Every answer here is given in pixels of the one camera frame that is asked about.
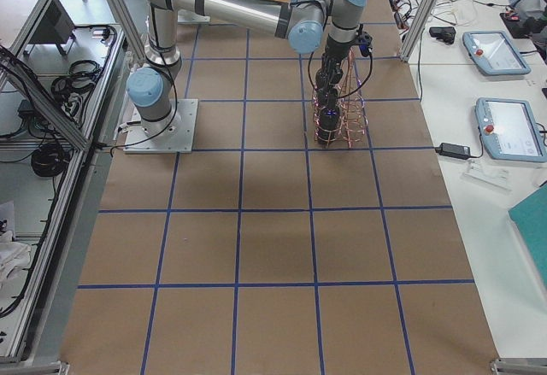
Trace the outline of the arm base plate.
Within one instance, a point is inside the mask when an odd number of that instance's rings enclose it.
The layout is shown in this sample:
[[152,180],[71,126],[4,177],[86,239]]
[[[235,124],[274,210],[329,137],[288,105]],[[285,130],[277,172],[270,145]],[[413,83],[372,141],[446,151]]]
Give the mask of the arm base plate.
[[198,100],[170,100],[172,112],[167,118],[149,122],[142,120],[136,107],[133,108],[132,121],[138,124],[130,126],[127,134],[125,152],[129,154],[167,154],[191,153],[197,119]]

